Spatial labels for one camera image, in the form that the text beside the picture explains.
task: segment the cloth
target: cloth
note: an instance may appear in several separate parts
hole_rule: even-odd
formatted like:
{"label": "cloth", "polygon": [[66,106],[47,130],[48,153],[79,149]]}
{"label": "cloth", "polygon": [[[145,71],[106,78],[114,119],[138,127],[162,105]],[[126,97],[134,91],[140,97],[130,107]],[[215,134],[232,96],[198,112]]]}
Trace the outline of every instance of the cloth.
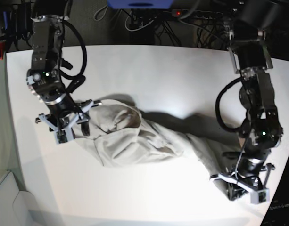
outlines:
{"label": "cloth", "polygon": [[[105,167],[123,167],[196,155],[209,174],[213,175],[230,167],[231,163],[225,162],[222,157],[223,152],[239,151],[237,147],[175,132],[146,121],[136,107],[119,101],[104,100],[102,103],[89,111],[89,137],[82,134],[78,125],[73,130],[75,141]],[[226,192],[223,183],[217,186]]]}

